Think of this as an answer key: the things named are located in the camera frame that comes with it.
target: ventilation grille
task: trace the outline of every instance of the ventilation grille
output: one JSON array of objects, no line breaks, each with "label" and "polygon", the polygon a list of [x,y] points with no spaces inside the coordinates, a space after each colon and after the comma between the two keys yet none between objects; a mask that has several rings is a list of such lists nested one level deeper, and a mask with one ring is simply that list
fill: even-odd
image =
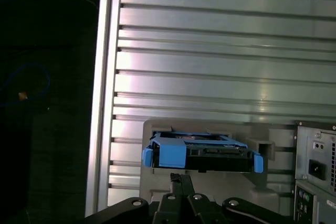
[{"label": "ventilation grille", "polygon": [[332,144],[332,153],[331,153],[331,186],[334,188],[334,192],[336,192],[336,173],[335,173],[335,144]]}]

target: bolt head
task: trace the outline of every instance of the bolt head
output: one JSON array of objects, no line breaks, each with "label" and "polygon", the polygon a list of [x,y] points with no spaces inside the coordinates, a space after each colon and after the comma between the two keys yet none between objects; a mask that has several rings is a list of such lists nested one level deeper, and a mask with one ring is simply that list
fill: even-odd
[{"label": "bolt head", "polygon": [[194,195],[194,199],[201,199],[201,198],[202,198],[202,195],[199,195],[199,194]]},{"label": "bolt head", "polygon": [[139,205],[142,204],[142,202],[141,202],[140,200],[135,200],[135,201],[132,202],[132,204],[133,204],[134,206],[139,206]]},{"label": "bolt head", "polygon": [[230,204],[231,206],[235,207],[235,206],[238,206],[238,205],[239,205],[239,202],[236,201],[236,200],[230,200],[230,201],[229,201],[229,204]]}]

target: ribbed metal panel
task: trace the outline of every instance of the ribbed metal panel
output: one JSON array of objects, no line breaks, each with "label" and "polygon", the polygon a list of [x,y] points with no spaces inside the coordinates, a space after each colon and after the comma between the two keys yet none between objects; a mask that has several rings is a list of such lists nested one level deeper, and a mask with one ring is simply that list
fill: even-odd
[{"label": "ribbed metal panel", "polygon": [[[335,0],[120,3],[110,205],[139,192],[147,119],[335,121]],[[293,147],[292,139],[291,131],[270,131],[277,146]],[[280,151],[276,160],[269,169],[292,170],[294,154]],[[291,183],[270,174],[280,193]]]}]

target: black background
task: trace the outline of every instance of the black background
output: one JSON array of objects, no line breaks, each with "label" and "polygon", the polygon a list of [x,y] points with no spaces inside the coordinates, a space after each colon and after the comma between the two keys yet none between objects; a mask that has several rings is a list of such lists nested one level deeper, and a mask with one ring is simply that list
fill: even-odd
[{"label": "black background", "polygon": [[[0,0],[0,87],[30,62],[51,78],[44,96],[0,106],[2,216],[20,209],[8,223],[28,224],[26,211],[31,224],[84,216],[97,23],[85,0]],[[41,70],[26,68],[0,90],[0,103],[46,84]]]}]

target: blue plastic tab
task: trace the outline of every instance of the blue plastic tab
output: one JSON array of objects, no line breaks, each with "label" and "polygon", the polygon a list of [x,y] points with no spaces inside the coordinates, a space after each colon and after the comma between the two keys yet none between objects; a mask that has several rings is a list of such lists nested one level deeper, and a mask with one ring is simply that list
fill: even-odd
[{"label": "blue plastic tab", "polygon": [[152,167],[153,149],[145,148],[142,151],[142,163],[144,166]]},{"label": "blue plastic tab", "polygon": [[181,139],[158,137],[153,139],[160,146],[159,166],[184,168],[187,146]]},{"label": "blue plastic tab", "polygon": [[259,153],[254,153],[254,172],[262,173],[264,171],[264,159]]}]

